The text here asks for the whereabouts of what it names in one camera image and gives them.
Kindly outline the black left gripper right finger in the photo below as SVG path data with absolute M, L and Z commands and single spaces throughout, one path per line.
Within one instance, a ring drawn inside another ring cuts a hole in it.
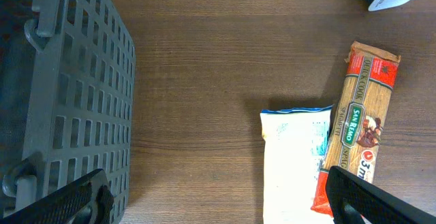
M 333 166 L 326 194 L 335 223 L 434 223 L 435 217 L 341 167 Z

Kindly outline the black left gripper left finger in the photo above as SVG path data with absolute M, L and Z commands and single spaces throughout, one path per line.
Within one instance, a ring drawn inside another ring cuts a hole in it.
M 113 205 L 106 173 L 97 169 L 1 219 L 1 223 L 110 224 Z

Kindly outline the San Remo spaghetti pack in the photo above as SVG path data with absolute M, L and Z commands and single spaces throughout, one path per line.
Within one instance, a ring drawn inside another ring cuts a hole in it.
M 343 92 L 320 168 L 312 210 L 332 215 L 326 181 L 332 166 L 372 183 L 376 158 L 401 57 L 355 41 Z

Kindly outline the large cream wipes bag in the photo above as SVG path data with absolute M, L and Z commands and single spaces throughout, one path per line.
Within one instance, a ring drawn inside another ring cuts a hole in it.
M 332 107 L 262 110 L 263 222 L 332 223 L 311 209 L 328 147 Z

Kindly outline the grey plastic mesh basket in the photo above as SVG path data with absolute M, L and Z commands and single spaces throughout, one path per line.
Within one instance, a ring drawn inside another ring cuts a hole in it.
M 1 219 L 102 169 L 121 221 L 135 64 L 112 0 L 1 0 Z

